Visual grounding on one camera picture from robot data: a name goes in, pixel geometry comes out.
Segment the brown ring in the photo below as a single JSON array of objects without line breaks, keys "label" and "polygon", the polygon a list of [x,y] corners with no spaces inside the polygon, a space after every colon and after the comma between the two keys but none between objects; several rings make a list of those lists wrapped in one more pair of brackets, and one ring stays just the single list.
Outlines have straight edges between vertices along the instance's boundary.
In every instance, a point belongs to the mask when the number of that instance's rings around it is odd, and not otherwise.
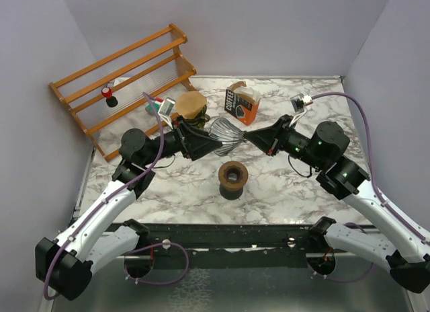
[{"label": "brown ring", "polygon": [[[237,180],[230,180],[228,178],[230,174],[236,174]],[[227,190],[239,190],[243,188],[248,181],[248,170],[242,163],[229,161],[221,165],[218,171],[218,179],[221,185]]]}]

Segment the orange and black box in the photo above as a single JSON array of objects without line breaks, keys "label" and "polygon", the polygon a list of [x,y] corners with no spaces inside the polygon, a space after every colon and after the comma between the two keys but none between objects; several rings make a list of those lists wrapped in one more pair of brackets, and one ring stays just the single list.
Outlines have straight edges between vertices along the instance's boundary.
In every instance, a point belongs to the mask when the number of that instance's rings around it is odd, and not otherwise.
[{"label": "orange and black box", "polygon": [[257,115],[260,99],[259,92],[239,81],[226,89],[224,109],[245,125],[250,125]]}]

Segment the marble countertop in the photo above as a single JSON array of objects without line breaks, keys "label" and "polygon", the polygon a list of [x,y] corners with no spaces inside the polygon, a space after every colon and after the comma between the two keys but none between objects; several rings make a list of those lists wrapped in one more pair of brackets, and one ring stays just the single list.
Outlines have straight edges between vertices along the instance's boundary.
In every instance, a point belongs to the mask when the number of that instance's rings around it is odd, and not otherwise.
[{"label": "marble countertop", "polygon": [[[263,95],[255,121],[245,126],[224,111],[225,89],[235,78],[194,77],[191,82],[208,98],[208,112],[214,117],[228,118],[243,130],[263,128],[273,124],[282,114],[292,114],[289,97],[298,93],[314,95],[328,91],[343,91],[339,78],[332,79],[247,79],[248,86]],[[177,97],[183,87],[170,89],[161,96]],[[132,126],[142,128],[142,116],[137,112],[115,127],[116,134],[102,136],[105,142],[118,144],[118,132]],[[355,131],[345,98],[326,97],[316,101],[311,111],[303,117],[296,129],[311,137],[317,124],[332,120],[344,129],[351,139],[346,155],[366,168],[361,146]],[[217,223],[217,224],[307,224],[315,223],[321,216],[339,222],[368,223],[355,209],[327,194],[316,182],[315,175],[309,179],[299,176],[289,166],[284,152],[268,157],[251,143],[243,143],[228,156],[213,153],[192,162],[180,154],[172,166],[158,169],[144,194],[115,220],[121,223],[136,219],[142,223]],[[159,165],[167,165],[172,159],[164,159]],[[227,161],[240,161],[249,172],[249,180],[238,200],[225,200],[219,193],[218,170]],[[111,179],[120,158],[107,163],[97,152],[89,172],[84,191],[81,214],[97,199]],[[308,167],[292,160],[298,171],[307,172]]]}]

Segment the wooden rack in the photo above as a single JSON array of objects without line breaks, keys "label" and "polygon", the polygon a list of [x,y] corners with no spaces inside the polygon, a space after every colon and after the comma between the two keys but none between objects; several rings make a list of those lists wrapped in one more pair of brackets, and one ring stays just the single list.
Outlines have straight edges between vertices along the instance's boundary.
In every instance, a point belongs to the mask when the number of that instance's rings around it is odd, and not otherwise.
[{"label": "wooden rack", "polygon": [[[94,82],[92,82],[89,85],[86,85],[85,87],[82,87],[81,89],[78,89],[77,91],[74,91],[67,95],[66,97],[63,96],[60,92],[60,88],[63,85],[66,85],[94,70],[97,68],[100,68],[102,66],[105,66],[112,62],[113,60],[119,58],[120,56],[123,56],[130,51],[133,51],[137,48],[140,48],[141,46],[144,46],[144,44],[147,44],[151,41],[156,40],[157,38],[160,38],[164,35],[170,35],[171,42],[150,52],[147,55],[144,55],[134,62],[131,62],[128,65],[125,65],[121,67],[120,69],[117,69],[115,71],[112,71],[111,73],[107,74],[106,76],[102,77],[101,79],[98,79]],[[107,118],[103,118],[102,121],[98,122],[97,124],[87,127],[82,118],[79,117],[79,112],[83,111],[84,109],[92,106],[93,104],[97,102],[102,102],[104,100],[104,97],[102,94],[98,94],[95,97],[91,97],[88,99],[88,93],[91,93],[92,91],[96,90],[97,88],[106,86],[109,82],[113,81],[114,79],[121,77],[122,75],[129,73],[133,69],[142,66],[143,64],[157,58],[158,56],[161,56],[162,54],[170,54],[167,58],[164,58],[163,60],[149,66],[145,70],[131,76],[127,80],[113,86],[112,92],[115,94],[116,91],[118,91],[121,88],[124,88],[125,86],[135,82],[138,79],[143,78],[146,75],[150,75],[153,71],[161,68],[162,66],[166,65],[167,63],[174,62],[176,72],[174,74],[174,79],[170,80],[168,83],[164,84],[162,87],[158,88],[155,91],[152,91],[150,94],[153,97],[157,97],[161,93],[167,91],[168,89],[174,87],[177,84],[182,84],[185,88],[188,90],[196,90],[193,85],[189,82],[189,77],[196,74],[196,69],[183,57],[179,45],[187,42],[187,36],[184,32],[182,32],[176,25],[169,24],[168,27],[164,28],[163,30],[154,33],[153,35],[150,35],[146,38],[143,38],[142,40],[139,40],[138,42],[131,44],[130,46],[127,46],[126,48],[123,48],[103,59],[100,61],[97,61],[96,63],[93,63],[92,65],[89,65],[88,67],[85,67],[84,69],[81,69],[72,75],[69,75],[61,80],[58,80],[55,83],[50,83],[49,86],[55,93],[55,95],[58,97],[58,99],[67,107],[67,109],[71,112],[79,126],[82,128],[83,132],[91,139],[91,141],[94,143],[94,145],[97,147],[98,151],[103,155],[103,157],[106,159],[106,161],[110,161],[115,156],[117,156],[118,149],[115,151],[106,154],[105,151],[101,148],[99,143],[97,142],[95,133],[99,132],[102,128],[106,127],[107,125],[113,123],[115,120],[127,115],[131,111],[137,109],[137,107],[140,107],[146,103],[146,99],[144,97],[140,98],[139,100],[135,101],[134,103],[130,104],[129,106],[121,109],[120,111],[112,114],[111,116],[108,116]],[[87,96],[88,99],[84,102],[79,103],[79,99]],[[177,113],[172,115],[172,118],[175,118],[177,116]],[[145,133],[147,135],[153,134],[158,130],[158,126],[154,126]]]}]

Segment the gray floor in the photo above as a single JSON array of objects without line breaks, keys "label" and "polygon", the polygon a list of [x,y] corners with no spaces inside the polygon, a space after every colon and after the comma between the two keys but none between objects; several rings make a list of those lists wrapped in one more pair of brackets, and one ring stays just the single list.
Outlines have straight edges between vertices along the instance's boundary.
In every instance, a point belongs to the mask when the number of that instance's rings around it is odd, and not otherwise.
[{"label": "gray floor", "polygon": [[[135,285],[125,281],[123,261],[116,260],[96,275],[75,301],[59,298],[56,312],[408,312],[406,291],[377,268],[361,282],[339,284],[311,278],[307,269],[243,268],[190,270],[171,286]],[[338,258],[335,276],[353,278],[369,263],[357,257]],[[152,279],[173,278],[179,271],[155,270]]]}]

